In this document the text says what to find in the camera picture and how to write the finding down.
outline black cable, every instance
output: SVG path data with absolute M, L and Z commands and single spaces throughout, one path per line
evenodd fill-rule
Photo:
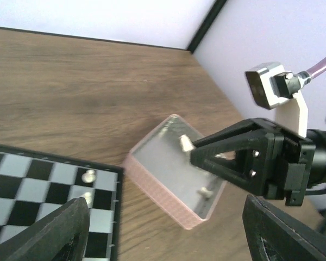
M 187 51 L 194 53 L 197 49 L 198 45 L 202 41 L 203 37 L 206 35 L 207 31 L 211 27 L 212 23 L 216 19 L 217 15 L 220 13 L 223 6 L 226 4 L 227 0 L 215 0 L 213 6 L 211 7 L 209 13 L 206 15 L 204 21 L 198 28 L 196 34 L 191 40 L 189 46 L 187 47 Z
M 317 195 L 324 195 L 326 194 L 326 188 L 319 189 L 319 190 L 307 190 L 305 192 L 306 196 L 317 196 Z

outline white wall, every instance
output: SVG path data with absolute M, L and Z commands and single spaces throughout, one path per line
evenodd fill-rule
M 0 26 L 186 48 L 214 0 L 0 0 Z
M 273 119 L 273 111 L 255 105 L 244 72 L 270 61 L 299 72 L 324 58 L 326 0 L 227 1 L 195 56 L 244 117 Z M 326 73 L 307 85 L 303 95 L 308 127 L 326 130 Z M 326 207 L 326 195 L 312 200 Z

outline pink tube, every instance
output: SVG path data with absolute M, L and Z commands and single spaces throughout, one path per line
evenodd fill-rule
M 320 74 L 326 71 L 326 57 L 319 61 L 316 65 L 309 68 L 307 73 L 310 75 L 311 79 L 318 77 Z

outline robotic arm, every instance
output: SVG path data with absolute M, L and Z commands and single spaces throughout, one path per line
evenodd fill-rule
M 324 71 L 326 57 L 298 74 L 280 63 L 247 71 L 256 104 L 275 108 L 275 121 L 243 120 L 183 146 L 191 164 L 255 196 L 286 198 L 287 206 L 301 206 L 305 195 L 326 194 L 326 189 L 307 190 L 326 183 L 326 131 L 307 130 L 308 109 L 301 93 Z M 254 261 L 326 261 L 326 237 L 253 195 L 246 199 L 243 223 Z
M 326 71 L 326 58 L 293 74 L 280 63 L 261 64 L 245 73 L 254 100 L 275 121 L 247 119 L 193 142 L 191 164 L 256 196 L 301 206 L 307 191 L 326 183 L 326 131 L 307 130 L 308 109 L 301 89 Z M 225 157 L 233 152 L 234 157 Z

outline triangular gripper bracket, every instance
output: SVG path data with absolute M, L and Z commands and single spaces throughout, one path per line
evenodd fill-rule
M 265 119 L 247 119 L 193 143 L 191 164 L 209 171 L 254 195 L 263 195 L 266 173 L 276 156 L 273 146 L 277 135 Z M 227 160 L 217 155 L 235 152 Z

